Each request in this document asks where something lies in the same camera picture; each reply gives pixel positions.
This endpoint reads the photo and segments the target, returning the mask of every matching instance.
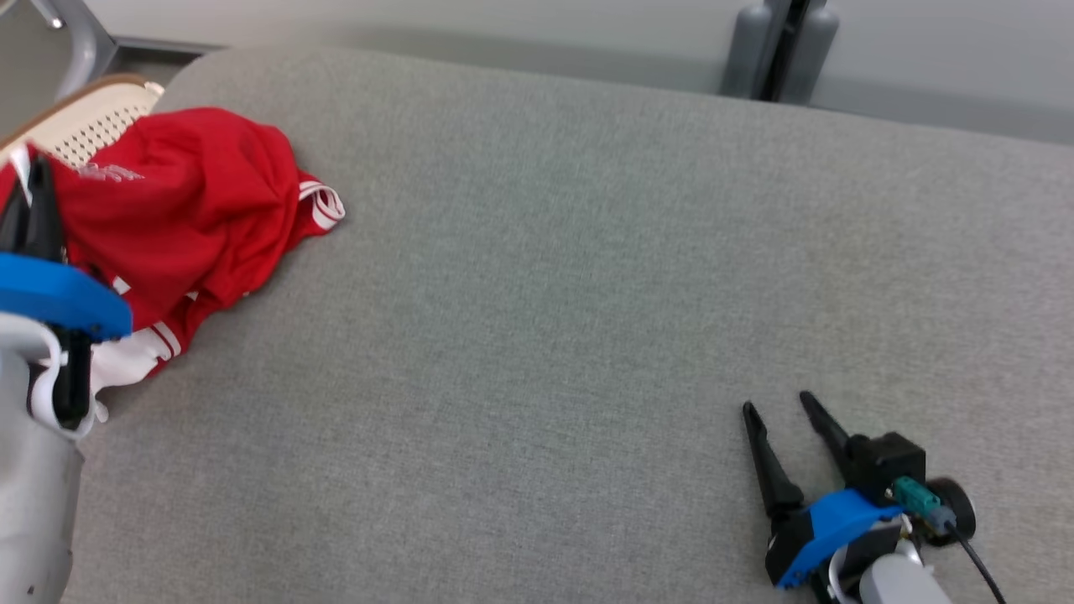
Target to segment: gray robot arm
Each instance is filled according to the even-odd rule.
[[[29,361],[43,343],[12,335],[0,316],[0,602],[55,604],[71,574],[83,457],[71,433],[28,411]]]

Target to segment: white trim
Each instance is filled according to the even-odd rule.
[[[131,290],[131,286],[129,283],[125,282],[122,277],[117,275],[116,278],[112,279],[112,289],[115,289],[116,293],[122,296]]]
[[[179,339],[175,337],[175,332],[172,328],[164,325],[164,321],[157,321],[153,323],[153,328],[156,329],[161,337],[168,341],[168,345],[172,347],[172,356],[178,357],[183,354],[183,346],[179,346]]]
[[[18,175],[18,183],[23,186],[23,195],[26,197],[26,205],[33,205],[33,196],[30,195],[30,149],[26,145],[18,145],[11,149],[8,160],[15,168]]]
[[[343,201],[332,187],[316,181],[299,184],[299,201],[313,197],[314,222],[324,231],[331,231],[347,215]]]

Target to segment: blue plastic part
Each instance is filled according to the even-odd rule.
[[[82,330],[95,341],[131,332],[124,299],[78,269],[0,253],[0,312]]]
[[[788,589],[798,587],[840,547],[866,534],[880,520],[890,520],[902,514],[902,507],[876,507],[854,489],[825,495],[802,514],[813,523],[813,540],[795,557],[787,572],[775,584]]]

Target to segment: red cloth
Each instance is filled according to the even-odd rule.
[[[142,117],[77,170],[50,161],[70,262],[122,294],[162,361],[344,216],[279,130],[220,109]],[[0,191],[15,184],[8,166]]]

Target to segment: gray cushion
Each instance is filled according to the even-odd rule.
[[[69,602],[810,602],[740,415],[821,497],[804,388],[962,483],[1011,601],[1069,599],[1074,149],[345,49],[158,111],[205,104],[348,216],[107,398]]]

